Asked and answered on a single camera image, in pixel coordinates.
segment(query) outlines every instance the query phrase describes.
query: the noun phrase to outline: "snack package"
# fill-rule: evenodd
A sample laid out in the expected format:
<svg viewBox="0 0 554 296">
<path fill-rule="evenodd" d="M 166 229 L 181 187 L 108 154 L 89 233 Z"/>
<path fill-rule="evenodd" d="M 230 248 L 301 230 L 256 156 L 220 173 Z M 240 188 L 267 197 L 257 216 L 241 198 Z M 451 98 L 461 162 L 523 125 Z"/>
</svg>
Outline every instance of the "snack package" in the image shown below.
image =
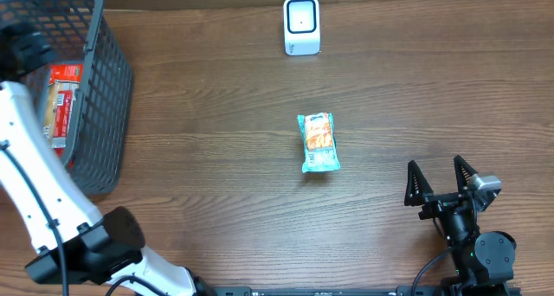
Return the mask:
<svg viewBox="0 0 554 296">
<path fill-rule="evenodd" d="M 48 98 L 42 135 L 56 155 L 61 157 L 66 147 L 69 119 L 76 100 L 74 91 L 81 82 L 82 64 L 61 64 L 50 66 Z"/>
<path fill-rule="evenodd" d="M 306 161 L 302 164 L 302 172 L 339 170 L 332 114 L 299 115 L 298 125 L 304 140 L 306 155 Z"/>
</svg>

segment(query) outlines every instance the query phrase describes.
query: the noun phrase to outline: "wooden table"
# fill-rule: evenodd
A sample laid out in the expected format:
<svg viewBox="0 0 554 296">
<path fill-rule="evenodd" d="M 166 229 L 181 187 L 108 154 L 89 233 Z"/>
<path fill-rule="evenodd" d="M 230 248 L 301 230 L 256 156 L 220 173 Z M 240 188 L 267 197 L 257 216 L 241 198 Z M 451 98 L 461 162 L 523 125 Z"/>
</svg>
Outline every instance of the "wooden table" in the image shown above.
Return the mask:
<svg viewBox="0 0 554 296">
<path fill-rule="evenodd" d="M 214 285 L 406 285 L 445 248 L 403 206 L 406 165 L 452 192 L 461 154 L 503 180 L 480 226 L 517 240 L 512 284 L 554 293 L 554 0 L 324 5 L 307 57 L 285 56 L 281 16 L 106 13 L 135 86 L 121 180 L 100 209 L 125 205 L 151 247 Z M 303 176 L 296 116 L 321 111 L 343 168 Z M 34 253 L 5 194 L 0 235 L 0 293 L 59 295 L 24 273 Z M 422 283 L 453 274 L 444 261 Z"/>
</svg>

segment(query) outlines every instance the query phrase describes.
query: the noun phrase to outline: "cable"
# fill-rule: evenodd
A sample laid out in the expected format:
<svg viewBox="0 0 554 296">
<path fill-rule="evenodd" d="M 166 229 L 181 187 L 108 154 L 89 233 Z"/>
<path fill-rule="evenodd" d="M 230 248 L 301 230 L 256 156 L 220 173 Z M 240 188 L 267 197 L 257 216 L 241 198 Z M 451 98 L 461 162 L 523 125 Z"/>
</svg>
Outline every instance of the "cable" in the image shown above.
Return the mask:
<svg viewBox="0 0 554 296">
<path fill-rule="evenodd" d="M 454 250 L 454 247 L 447 248 L 444 252 L 442 252 L 440 255 L 436 256 L 432 261 L 428 262 L 427 265 L 425 265 L 422 270 L 419 271 L 417 276 L 415 277 L 414 283 L 412 283 L 412 289 L 411 289 L 411 296 L 416 296 L 416 287 L 419 280 L 422 278 L 423 274 L 431 268 L 435 263 L 446 257 L 448 254 L 450 254 Z"/>
<path fill-rule="evenodd" d="M 475 206 L 475 198 L 473 194 L 469 196 L 471 199 L 471 209 L 473 211 L 473 232 L 479 231 L 479 226 L 477 225 L 477 207 Z"/>
<path fill-rule="evenodd" d="M 61 240 L 60 231 L 58 230 L 56 222 L 54 222 L 54 220 L 52 219 L 52 216 L 46 209 L 46 205 L 44 205 L 44 202 L 42 201 L 41 196 L 39 196 L 35 186 L 29 179 L 29 176 L 27 176 L 27 173 L 25 172 L 23 167 L 19 164 L 19 162 L 17 162 L 14 156 L 11 155 L 11 153 L 7 149 L 8 149 L 7 145 L 0 146 L 0 150 L 2 150 L 2 152 L 6 154 L 6 157 L 16 167 L 17 171 L 19 171 L 19 173 L 23 177 L 23 180 L 25 181 L 25 183 L 29 186 L 31 193 L 35 197 L 36 203 L 38 204 L 39 208 L 41 208 L 42 214 L 44 215 L 44 218 L 46 218 L 46 222 L 48 223 L 48 226 L 50 227 L 50 229 L 52 230 L 52 233 L 54 234 L 55 242 L 58 245 L 58 255 L 60 256 L 61 293 L 63 296 L 69 296 L 68 265 L 66 263 L 66 254 L 63 250 L 63 241 Z"/>
<path fill-rule="evenodd" d="M 436 233 L 444 239 L 444 235 L 442 234 L 441 229 L 439 228 L 439 225 L 436 223 L 436 218 L 433 218 L 433 224 L 435 225 Z"/>
<path fill-rule="evenodd" d="M 142 280 L 140 278 L 137 278 L 136 276 L 134 275 L 126 275 L 124 277 L 121 277 L 121 279 L 115 281 L 115 283 L 113 283 L 112 287 L 110 287 L 109 290 L 107 290 L 107 293 L 106 293 L 106 296 L 111 296 L 113 291 L 115 291 L 115 289 L 121 285 L 121 283 L 124 283 L 126 281 L 130 281 L 131 284 L 137 282 L 139 283 L 141 286 L 144 286 L 146 288 L 148 288 L 152 293 L 155 293 L 157 296 L 166 296 L 166 294 L 164 293 L 161 293 L 159 290 L 156 289 L 156 287 L 152 286 L 150 283 L 146 282 L 145 280 Z"/>
<path fill-rule="evenodd" d="M 461 290 L 463 290 L 464 288 L 466 288 L 470 285 L 471 284 L 469 282 L 461 284 L 460 287 L 458 288 L 458 292 L 456 292 L 456 296 L 461 296 Z"/>
<path fill-rule="evenodd" d="M 436 256 L 432 261 L 428 262 L 427 265 L 425 265 L 425 267 L 422 268 L 422 270 L 420 270 L 420 272 L 417 274 L 417 276 L 415 277 L 415 280 L 414 280 L 414 283 L 412 284 L 412 289 L 411 289 L 411 296 L 416 296 L 416 287 L 417 287 L 417 283 L 419 282 L 419 280 L 422 278 L 423 274 L 430 268 L 432 267 L 436 262 L 440 261 L 441 259 L 443 259 L 444 257 L 446 257 L 446 255 L 448 253 L 451 253 L 455 248 L 457 248 L 458 246 L 460 246 L 462 243 L 464 243 L 465 241 L 469 240 L 471 238 L 471 236 L 473 234 L 475 234 L 476 232 L 479 231 L 479 226 L 477 225 L 477 208 L 475 206 L 475 200 L 473 199 L 473 195 L 469 196 L 469 199 L 471 200 L 471 205 L 472 205 L 472 211 L 473 211 L 473 230 L 471 233 L 469 233 L 465 239 L 463 239 L 462 241 L 460 241 L 460 243 L 458 243 L 458 245 L 455 245 L 455 246 L 452 246 L 450 248 L 448 248 L 447 250 L 445 250 L 444 252 L 442 252 L 442 254 Z M 438 224 L 436 223 L 436 219 L 433 218 L 433 224 L 435 225 L 435 228 L 436 228 L 436 232 L 439 234 L 440 237 L 444 237 L 442 232 L 441 232 L 441 229 L 439 228 Z M 461 296 L 461 290 L 463 288 L 466 288 L 468 287 L 469 285 L 466 283 L 466 285 L 462 285 L 460 287 L 460 289 L 458 290 L 458 296 Z"/>
</svg>

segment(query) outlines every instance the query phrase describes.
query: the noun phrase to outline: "small white box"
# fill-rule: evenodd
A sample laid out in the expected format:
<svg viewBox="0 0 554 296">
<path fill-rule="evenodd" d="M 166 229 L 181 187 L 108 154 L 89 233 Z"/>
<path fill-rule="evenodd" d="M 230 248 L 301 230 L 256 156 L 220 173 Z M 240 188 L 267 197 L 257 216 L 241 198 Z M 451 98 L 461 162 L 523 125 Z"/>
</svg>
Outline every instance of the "small white box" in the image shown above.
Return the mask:
<svg viewBox="0 0 554 296">
<path fill-rule="evenodd" d="M 288 55 L 315 55 L 319 52 L 318 0 L 286 0 L 283 4 L 285 52 Z"/>
</svg>

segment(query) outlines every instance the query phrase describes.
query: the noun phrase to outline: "gray plastic basket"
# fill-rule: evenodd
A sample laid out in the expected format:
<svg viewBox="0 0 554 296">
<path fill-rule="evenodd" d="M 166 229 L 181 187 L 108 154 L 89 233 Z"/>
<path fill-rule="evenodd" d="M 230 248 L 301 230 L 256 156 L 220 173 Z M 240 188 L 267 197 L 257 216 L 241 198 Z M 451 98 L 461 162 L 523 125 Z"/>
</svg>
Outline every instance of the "gray plastic basket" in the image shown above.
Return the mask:
<svg viewBox="0 0 554 296">
<path fill-rule="evenodd" d="M 132 71 L 102 15 L 103 0 L 0 0 L 0 19 L 28 22 L 60 62 L 83 63 L 61 161 L 85 194 L 111 192 L 119 179 L 132 92 Z M 43 114 L 48 67 L 25 79 Z"/>
</svg>

